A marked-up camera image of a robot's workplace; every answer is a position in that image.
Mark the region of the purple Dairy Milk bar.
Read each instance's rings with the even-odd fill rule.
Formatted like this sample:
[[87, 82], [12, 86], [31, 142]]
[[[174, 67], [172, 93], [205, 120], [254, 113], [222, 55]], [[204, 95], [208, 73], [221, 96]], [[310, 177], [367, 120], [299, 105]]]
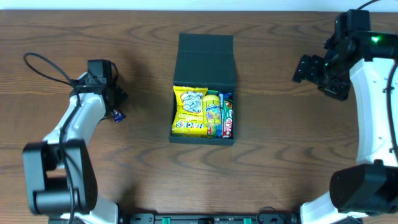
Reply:
[[111, 113], [115, 123], [121, 122], [126, 118], [126, 115], [117, 109], [113, 109]]

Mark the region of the dark green box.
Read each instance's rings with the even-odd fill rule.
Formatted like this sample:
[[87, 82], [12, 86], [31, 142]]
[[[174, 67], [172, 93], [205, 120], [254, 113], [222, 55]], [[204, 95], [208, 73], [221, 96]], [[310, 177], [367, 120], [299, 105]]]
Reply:
[[173, 84], [231, 93], [233, 105], [236, 106], [234, 37], [179, 34]]

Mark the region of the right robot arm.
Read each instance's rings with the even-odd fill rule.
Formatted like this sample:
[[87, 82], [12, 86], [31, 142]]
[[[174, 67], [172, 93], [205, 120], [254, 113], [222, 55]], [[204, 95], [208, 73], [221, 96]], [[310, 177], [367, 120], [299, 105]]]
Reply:
[[397, 212], [397, 36], [373, 32], [368, 11], [335, 21], [326, 54], [304, 55], [294, 82], [309, 81], [326, 96], [356, 97], [356, 165], [335, 172], [328, 192], [300, 206], [299, 223], [357, 223]]

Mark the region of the blue Oreo cookie pack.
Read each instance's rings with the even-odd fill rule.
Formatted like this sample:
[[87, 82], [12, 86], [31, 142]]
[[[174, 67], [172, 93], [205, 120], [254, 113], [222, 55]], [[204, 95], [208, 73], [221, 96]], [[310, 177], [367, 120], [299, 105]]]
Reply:
[[[220, 99], [221, 111], [223, 110], [223, 102], [224, 102], [224, 100], [230, 100], [232, 95], [233, 95], [232, 93], [222, 93], [222, 92], [218, 93], [218, 97]], [[216, 130], [215, 137], [216, 138], [222, 138], [222, 134], [223, 134], [223, 125], [222, 125], [222, 123], [220, 125], [218, 125], [215, 128], [215, 130]]]

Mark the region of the green Haribo gummy bag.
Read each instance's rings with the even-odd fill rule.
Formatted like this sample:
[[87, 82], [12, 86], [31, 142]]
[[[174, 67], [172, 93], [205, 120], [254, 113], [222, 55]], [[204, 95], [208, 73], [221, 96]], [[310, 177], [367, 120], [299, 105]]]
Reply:
[[[216, 95], [216, 96], [218, 96], [218, 92], [215, 91], [215, 90], [208, 90], [206, 95]], [[215, 137], [215, 134], [216, 134], [215, 128], [216, 128], [216, 126], [215, 127], [208, 127], [208, 135], [209, 136]]]

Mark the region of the yellow Hacks candy bag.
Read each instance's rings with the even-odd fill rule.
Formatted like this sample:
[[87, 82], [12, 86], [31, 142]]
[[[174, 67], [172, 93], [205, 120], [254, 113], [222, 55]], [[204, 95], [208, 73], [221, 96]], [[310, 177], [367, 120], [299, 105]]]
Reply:
[[207, 91], [207, 88], [174, 86], [177, 111], [172, 123], [172, 135], [207, 135], [208, 128], [203, 120], [203, 98]]

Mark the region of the yellow Mentos gum bottle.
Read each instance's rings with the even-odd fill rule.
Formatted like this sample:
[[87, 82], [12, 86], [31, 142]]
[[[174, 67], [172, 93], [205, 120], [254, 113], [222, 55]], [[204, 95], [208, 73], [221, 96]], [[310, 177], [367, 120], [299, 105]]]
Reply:
[[221, 124], [220, 98], [216, 95], [206, 95], [203, 98], [205, 124], [215, 127]]

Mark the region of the green red KitKat Milo bar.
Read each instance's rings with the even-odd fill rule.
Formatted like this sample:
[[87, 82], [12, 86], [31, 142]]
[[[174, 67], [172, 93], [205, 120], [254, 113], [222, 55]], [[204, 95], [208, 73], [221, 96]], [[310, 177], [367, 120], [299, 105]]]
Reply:
[[222, 138], [229, 139], [233, 134], [233, 102], [231, 100], [223, 101], [223, 133]]

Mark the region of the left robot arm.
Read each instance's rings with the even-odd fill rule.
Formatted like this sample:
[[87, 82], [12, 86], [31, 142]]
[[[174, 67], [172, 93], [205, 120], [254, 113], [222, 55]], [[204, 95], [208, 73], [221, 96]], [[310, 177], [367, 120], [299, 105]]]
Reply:
[[89, 60], [88, 69], [72, 87], [69, 105], [56, 127], [41, 142], [25, 145], [22, 158], [30, 211], [49, 216], [50, 223], [118, 223], [119, 208], [99, 196], [88, 154], [97, 125], [104, 119], [120, 122], [118, 106], [127, 94], [116, 82], [115, 63]]

